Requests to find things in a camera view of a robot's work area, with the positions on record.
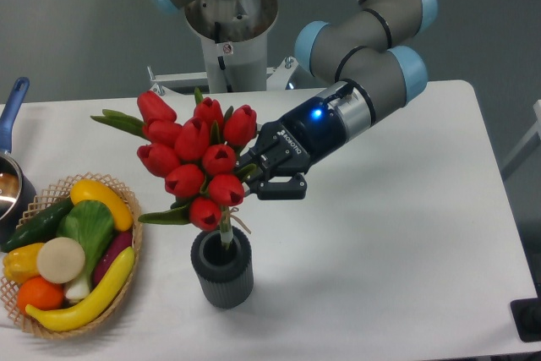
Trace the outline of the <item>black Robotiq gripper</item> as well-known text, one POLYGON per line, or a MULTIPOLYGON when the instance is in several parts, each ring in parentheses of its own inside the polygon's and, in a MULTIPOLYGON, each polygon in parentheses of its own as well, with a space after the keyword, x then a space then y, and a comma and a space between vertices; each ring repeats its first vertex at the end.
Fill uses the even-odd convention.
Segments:
POLYGON ((314 96, 276 121, 264 123, 254 146, 239 159, 240 167, 256 166, 254 180, 246 183, 246 195, 259 200, 304 199, 307 182, 302 174, 347 140, 338 107, 351 99, 314 96), (284 182, 268 181, 286 176, 293 177, 284 182))

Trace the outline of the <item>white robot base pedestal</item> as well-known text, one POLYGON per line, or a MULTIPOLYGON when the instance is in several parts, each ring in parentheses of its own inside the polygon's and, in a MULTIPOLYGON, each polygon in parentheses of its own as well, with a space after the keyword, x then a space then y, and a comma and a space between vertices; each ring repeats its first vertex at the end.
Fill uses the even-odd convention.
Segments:
POLYGON ((267 39, 277 15, 277 0, 195 0, 183 8, 189 28, 199 37, 205 71, 155 75, 151 89, 192 89, 206 85, 211 93, 286 90, 298 70, 295 57, 267 65, 267 39))

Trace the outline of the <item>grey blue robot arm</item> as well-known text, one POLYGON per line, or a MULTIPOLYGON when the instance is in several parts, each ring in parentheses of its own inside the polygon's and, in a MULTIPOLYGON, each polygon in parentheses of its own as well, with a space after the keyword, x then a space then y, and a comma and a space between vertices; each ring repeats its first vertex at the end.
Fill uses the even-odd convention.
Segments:
MULTIPOLYGON (((200 38, 212 92, 264 90, 267 36, 277 0, 152 0, 183 10, 200 38)), ((304 175, 317 162, 418 96, 428 83, 422 58, 404 41, 429 27, 437 0, 358 0, 360 11, 340 25, 306 25, 294 47, 296 63, 325 89, 274 122, 239 160, 254 165, 246 194, 298 200, 304 175)))

